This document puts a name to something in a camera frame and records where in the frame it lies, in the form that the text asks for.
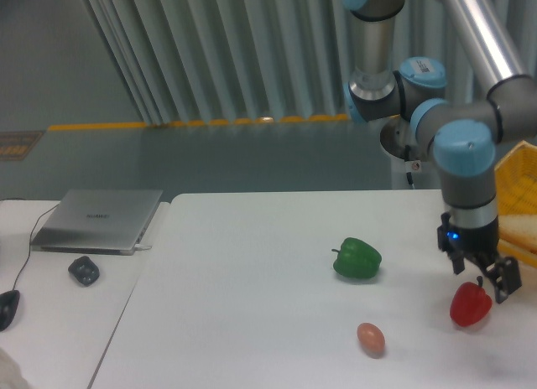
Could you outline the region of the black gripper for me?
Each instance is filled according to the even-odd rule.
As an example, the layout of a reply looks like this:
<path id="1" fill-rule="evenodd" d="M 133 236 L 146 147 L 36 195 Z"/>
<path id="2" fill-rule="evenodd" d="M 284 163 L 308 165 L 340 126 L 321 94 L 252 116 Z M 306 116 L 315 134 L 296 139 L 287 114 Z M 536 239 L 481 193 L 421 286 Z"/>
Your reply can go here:
<path id="1" fill-rule="evenodd" d="M 522 287 L 519 262 L 515 257 L 498 254 L 498 218 L 485 226 L 463 228 L 451 223 L 451 214 L 441 214 L 441 225 L 437 228 L 437 244 L 442 252 L 449 252 L 455 274 L 465 271 L 465 253 L 484 253 L 477 257 L 476 264 L 483 276 L 493 285 L 496 303 L 503 303 Z"/>

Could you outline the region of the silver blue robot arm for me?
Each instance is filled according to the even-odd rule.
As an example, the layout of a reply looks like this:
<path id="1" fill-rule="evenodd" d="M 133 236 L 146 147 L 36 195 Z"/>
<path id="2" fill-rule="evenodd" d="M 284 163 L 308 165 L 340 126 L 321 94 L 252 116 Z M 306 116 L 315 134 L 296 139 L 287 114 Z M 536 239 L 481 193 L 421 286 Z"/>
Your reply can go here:
<path id="1" fill-rule="evenodd" d="M 355 70 L 344 95 L 352 119 L 400 116 L 436 166 L 445 210 L 438 246 L 454 273 L 467 262 L 493 285 L 498 303 L 521 286 L 518 262 L 498 252 L 496 146 L 536 134 L 536 84 L 491 0 L 436 0 L 446 10 L 485 98 L 452 105 L 446 73 L 425 57 L 393 70 L 394 22 L 406 0 L 343 0 L 363 27 Z"/>

